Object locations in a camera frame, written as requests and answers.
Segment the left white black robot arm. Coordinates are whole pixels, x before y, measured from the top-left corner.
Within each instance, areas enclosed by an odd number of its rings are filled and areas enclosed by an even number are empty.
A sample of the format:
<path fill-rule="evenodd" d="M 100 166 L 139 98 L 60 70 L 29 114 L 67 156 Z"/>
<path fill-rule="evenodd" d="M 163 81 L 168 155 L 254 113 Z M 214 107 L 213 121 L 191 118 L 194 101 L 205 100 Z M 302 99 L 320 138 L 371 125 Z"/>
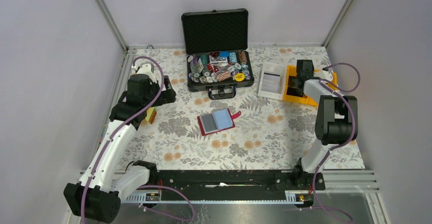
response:
<path fill-rule="evenodd" d="M 114 172 L 126 146 L 136 134 L 147 109 L 175 102 L 176 93 L 169 77 L 164 88 L 147 74 L 132 75 L 127 89 L 112 108 L 106 134 L 95 157 L 77 183 L 68 183 L 64 197 L 75 216 L 111 223 L 121 202 L 143 185 L 146 189 L 158 183 L 155 163 L 136 160 L 127 172 L 114 180 Z"/>

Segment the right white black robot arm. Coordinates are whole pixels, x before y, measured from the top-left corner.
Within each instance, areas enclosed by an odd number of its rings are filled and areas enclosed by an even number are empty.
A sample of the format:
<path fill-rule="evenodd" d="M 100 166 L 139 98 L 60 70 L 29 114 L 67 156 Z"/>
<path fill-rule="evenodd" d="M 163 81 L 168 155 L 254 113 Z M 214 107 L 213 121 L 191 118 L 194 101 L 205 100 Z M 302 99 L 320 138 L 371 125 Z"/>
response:
<path fill-rule="evenodd" d="M 337 85 L 330 66 L 316 71 L 312 60 L 297 60 L 295 75 L 288 78 L 289 95 L 306 96 L 318 105 L 314 131 L 316 140 L 291 173 L 293 185 L 307 188 L 316 181 L 320 168 L 338 148 L 358 134 L 358 101 L 351 90 Z"/>

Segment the black credit card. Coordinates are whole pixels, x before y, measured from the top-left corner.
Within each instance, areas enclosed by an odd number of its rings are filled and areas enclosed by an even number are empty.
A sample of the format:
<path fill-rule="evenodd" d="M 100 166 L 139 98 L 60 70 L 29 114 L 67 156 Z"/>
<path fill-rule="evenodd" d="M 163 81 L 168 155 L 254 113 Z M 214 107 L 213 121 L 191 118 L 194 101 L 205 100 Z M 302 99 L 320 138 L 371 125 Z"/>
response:
<path fill-rule="evenodd" d="M 217 130 L 217 124 L 215 123 L 212 114 L 203 115 L 201 117 L 201 122 L 202 122 L 203 129 L 206 133 L 210 133 L 212 131 Z"/>

